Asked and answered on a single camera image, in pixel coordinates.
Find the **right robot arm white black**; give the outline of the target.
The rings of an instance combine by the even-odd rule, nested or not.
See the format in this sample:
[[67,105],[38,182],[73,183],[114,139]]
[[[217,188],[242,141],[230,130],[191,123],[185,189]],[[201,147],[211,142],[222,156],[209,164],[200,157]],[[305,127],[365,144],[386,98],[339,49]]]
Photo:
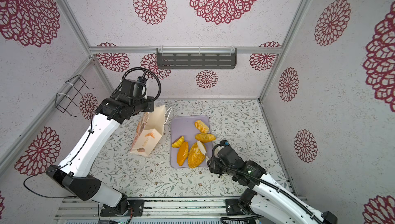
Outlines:
[[300,200],[256,162],[244,161],[226,140],[213,146],[207,165],[210,172],[229,175],[246,187],[235,206],[248,219],[264,217],[276,224],[338,222],[333,213],[321,212]]

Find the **orange elongated bread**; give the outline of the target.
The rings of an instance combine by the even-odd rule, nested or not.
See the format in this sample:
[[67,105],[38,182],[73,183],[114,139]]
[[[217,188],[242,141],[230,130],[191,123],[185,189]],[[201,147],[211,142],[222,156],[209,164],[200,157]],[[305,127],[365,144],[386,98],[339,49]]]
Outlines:
[[185,160],[188,158],[188,155],[189,155],[189,144],[187,141],[185,141],[179,147],[177,154],[177,164],[179,166],[183,166]]

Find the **lavender tray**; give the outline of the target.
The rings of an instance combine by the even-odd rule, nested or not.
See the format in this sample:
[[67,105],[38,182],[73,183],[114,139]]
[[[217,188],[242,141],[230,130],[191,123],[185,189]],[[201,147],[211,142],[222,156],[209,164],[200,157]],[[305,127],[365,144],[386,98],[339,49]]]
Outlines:
[[[185,117],[175,117],[171,122],[171,145],[174,143],[179,137],[184,136],[185,141],[189,144],[189,150],[191,147],[197,142],[195,136],[200,133],[198,129],[195,128],[194,123],[197,120],[203,121],[209,127],[209,118],[208,116],[185,116]],[[206,147],[208,157],[211,158],[211,151],[213,149],[213,142],[203,143]],[[185,160],[183,166],[179,166],[177,164],[177,154],[179,148],[172,148],[170,146],[170,164],[173,168],[183,168],[188,166],[188,158]],[[206,160],[199,166],[206,166]]]

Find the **large sesame bread loaf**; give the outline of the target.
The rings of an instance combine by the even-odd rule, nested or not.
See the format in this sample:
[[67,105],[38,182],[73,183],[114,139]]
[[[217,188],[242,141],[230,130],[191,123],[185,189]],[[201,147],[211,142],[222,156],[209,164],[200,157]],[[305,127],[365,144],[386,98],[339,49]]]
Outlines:
[[190,168],[196,168],[199,165],[201,165],[203,163],[203,161],[206,159],[205,154],[202,153],[200,151],[200,147],[199,146],[203,146],[204,148],[205,145],[200,142],[197,141],[189,150],[189,155],[188,155],[188,166]]

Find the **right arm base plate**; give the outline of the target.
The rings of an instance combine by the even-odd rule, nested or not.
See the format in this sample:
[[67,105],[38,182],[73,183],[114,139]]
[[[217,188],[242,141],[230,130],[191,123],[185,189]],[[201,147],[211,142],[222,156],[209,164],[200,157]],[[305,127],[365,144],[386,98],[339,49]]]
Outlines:
[[235,215],[252,215],[252,199],[257,193],[251,189],[246,189],[239,198],[225,199],[226,213],[228,216]]

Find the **printed paper bag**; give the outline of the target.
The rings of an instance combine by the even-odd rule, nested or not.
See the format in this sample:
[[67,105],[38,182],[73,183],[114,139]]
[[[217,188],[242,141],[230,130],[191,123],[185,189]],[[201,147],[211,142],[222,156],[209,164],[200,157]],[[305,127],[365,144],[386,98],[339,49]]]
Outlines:
[[172,108],[155,107],[154,112],[144,113],[136,129],[130,153],[148,157],[164,134]]

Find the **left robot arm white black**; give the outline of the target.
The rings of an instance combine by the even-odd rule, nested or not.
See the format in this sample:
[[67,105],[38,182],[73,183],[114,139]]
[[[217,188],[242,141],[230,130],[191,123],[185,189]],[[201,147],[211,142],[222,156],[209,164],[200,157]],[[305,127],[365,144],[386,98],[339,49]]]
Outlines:
[[125,212],[127,196],[90,175],[90,171],[104,144],[125,120],[141,112],[153,112],[154,98],[147,96],[146,83],[145,77],[123,80],[120,91],[98,106],[89,128],[69,155],[59,165],[51,165],[46,175],[82,200]]

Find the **small yellow croissant piece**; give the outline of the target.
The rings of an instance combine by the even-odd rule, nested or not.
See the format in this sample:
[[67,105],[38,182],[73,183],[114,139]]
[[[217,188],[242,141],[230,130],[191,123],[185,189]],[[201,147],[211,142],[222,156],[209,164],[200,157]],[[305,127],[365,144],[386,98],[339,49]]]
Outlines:
[[185,142],[184,136],[179,137],[174,143],[172,143],[172,148],[180,148],[182,144]]

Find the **oval golden bread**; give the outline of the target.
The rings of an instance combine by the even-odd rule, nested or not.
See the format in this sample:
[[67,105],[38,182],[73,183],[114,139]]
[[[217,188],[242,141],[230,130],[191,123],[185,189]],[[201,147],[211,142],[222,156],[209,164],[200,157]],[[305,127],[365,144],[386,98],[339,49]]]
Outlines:
[[199,133],[195,136],[195,139],[202,143],[209,143],[216,140],[216,136],[209,133]]

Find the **floral table mat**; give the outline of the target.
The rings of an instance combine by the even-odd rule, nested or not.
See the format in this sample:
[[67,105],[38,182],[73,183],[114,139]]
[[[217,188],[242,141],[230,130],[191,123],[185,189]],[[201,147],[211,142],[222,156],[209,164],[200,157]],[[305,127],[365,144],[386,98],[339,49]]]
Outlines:
[[[170,108],[172,118],[208,116],[211,132],[218,140],[229,141],[244,160],[255,161],[279,184],[291,189],[256,100],[168,100],[156,105]],[[112,134],[92,166],[94,177],[130,197],[220,197],[243,193],[244,187],[231,177],[212,174],[205,165],[172,168],[170,123],[148,157],[132,154],[139,120],[133,117],[125,121]]]

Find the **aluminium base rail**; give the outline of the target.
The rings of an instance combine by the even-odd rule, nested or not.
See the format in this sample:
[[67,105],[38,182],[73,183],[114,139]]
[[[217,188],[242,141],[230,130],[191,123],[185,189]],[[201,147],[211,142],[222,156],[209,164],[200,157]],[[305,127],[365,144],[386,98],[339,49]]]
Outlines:
[[[130,198],[133,220],[170,218],[216,218],[225,216],[231,208],[227,202],[239,197],[133,197]],[[111,215],[111,211],[94,201],[63,200],[54,220],[128,220],[124,216]]]

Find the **metal tongs with white tips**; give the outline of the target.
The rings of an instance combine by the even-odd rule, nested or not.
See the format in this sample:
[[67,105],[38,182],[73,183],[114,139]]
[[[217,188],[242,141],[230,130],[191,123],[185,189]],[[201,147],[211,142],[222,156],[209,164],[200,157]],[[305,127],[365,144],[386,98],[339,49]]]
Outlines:
[[197,141],[196,143],[197,143],[197,146],[198,146],[200,152],[206,157],[206,162],[209,162],[210,158],[208,157],[205,145],[201,141]]

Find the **grey wall shelf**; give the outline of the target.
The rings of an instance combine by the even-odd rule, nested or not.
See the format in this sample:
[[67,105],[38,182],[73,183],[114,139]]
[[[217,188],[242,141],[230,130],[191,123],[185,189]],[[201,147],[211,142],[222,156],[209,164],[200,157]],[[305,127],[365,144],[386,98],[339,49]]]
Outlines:
[[237,65],[237,49],[156,49],[162,70],[232,70]]

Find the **flaky yellow pastry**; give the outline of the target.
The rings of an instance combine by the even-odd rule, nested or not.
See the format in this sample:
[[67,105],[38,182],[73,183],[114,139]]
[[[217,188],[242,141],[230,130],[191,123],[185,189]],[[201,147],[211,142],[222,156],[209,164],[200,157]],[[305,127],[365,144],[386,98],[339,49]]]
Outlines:
[[200,133],[209,133],[209,127],[201,120],[195,121],[194,126]]

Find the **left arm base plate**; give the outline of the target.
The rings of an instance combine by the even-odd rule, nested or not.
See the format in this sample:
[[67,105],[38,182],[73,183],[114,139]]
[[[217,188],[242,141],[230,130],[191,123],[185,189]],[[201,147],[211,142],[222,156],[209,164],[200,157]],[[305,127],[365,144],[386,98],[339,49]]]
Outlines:
[[140,217],[143,214],[145,201],[139,199],[122,200],[117,206],[103,205],[99,212],[100,217]]

